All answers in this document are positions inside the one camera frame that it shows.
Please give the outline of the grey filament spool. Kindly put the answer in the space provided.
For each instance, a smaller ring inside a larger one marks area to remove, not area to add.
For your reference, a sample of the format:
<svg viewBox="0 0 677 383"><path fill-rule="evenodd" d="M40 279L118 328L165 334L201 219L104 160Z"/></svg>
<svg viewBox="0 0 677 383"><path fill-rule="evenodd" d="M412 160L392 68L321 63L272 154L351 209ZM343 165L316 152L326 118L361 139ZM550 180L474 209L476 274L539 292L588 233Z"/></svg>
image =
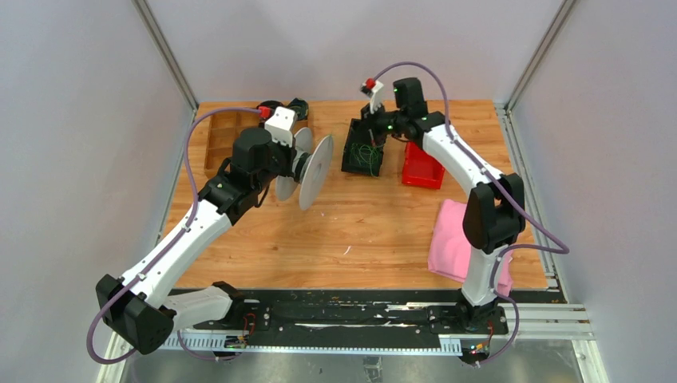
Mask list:
<svg viewBox="0 0 677 383"><path fill-rule="evenodd" d="M313 134L308 127L301 128L295 134L297 154L292 163L291 176L278 176L275 179L275 197L285 201L300 187L299 207L305 211L316 201L331 167L334 140L331 135L324 136L310 153Z"/></svg>

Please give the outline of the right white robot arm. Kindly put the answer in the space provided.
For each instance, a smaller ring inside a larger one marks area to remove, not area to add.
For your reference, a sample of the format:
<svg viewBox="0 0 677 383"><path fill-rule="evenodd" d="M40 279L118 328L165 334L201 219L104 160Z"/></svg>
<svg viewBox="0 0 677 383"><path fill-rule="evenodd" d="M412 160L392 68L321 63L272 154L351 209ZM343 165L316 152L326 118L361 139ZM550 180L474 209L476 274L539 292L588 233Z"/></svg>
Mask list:
<svg viewBox="0 0 677 383"><path fill-rule="evenodd" d="M390 112L383 105L382 82L368 78L360 90L369 102L357 130L373 140L405 137L440 163L468 197L462 230L470 245L469 269L450 319L475 333L498 313L498 275L509 246L525 229L519 212L525 205L524 183L517 174L505 175L483 161L443 113L429 111L416 77L394 82L396 109Z"/></svg>

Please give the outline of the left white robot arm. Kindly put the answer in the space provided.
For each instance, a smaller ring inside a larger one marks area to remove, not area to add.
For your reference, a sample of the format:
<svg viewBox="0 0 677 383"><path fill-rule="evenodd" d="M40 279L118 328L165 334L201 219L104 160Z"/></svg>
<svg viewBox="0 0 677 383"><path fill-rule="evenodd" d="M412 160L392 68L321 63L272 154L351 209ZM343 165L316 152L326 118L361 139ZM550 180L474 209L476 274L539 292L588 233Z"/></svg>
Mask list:
<svg viewBox="0 0 677 383"><path fill-rule="evenodd" d="M188 214L146 257L122 276L104 275L96 285L104 322L131 345L149 354L171 334L202 322L238 328L244 308L238 290L225 282L192 293L170 294L178 278L214 240L226 233L252 208L260 207L274 178L301 184L307 173L312 132L301 128L293 137L276 140L262 128L247 128L234 143L234 152L201 191L193 192Z"/></svg>

